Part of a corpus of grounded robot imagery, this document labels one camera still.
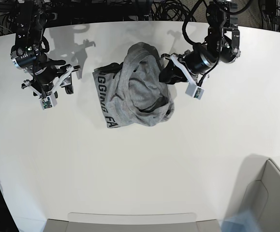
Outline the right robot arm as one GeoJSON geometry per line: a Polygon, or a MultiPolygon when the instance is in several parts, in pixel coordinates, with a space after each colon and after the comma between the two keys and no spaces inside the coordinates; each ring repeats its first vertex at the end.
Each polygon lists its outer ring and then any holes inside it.
{"type": "Polygon", "coordinates": [[[15,44],[11,48],[12,63],[20,70],[32,76],[25,80],[21,88],[30,88],[34,96],[44,98],[51,93],[57,98],[53,89],[58,79],[61,88],[67,94],[73,94],[72,74],[68,74],[70,64],[64,60],[53,60],[47,56],[49,42],[44,36],[46,23],[55,19],[46,11],[44,0],[20,0],[18,14],[15,18],[15,44]]]}

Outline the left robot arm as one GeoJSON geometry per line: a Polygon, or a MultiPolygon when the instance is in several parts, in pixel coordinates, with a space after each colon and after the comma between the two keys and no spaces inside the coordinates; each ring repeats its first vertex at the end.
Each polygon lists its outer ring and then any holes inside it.
{"type": "Polygon", "coordinates": [[[192,46],[192,51],[183,54],[163,54],[168,64],[159,74],[159,81],[168,85],[188,82],[191,76],[197,86],[201,86],[218,63],[232,63],[240,56],[240,32],[237,25],[237,4],[229,0],[212,0],[206,7],[209,24],[204,42],[195,42],[187,34],[187,25],[201,1],[197,1],[182,25],[182,35],[192,46]]]}

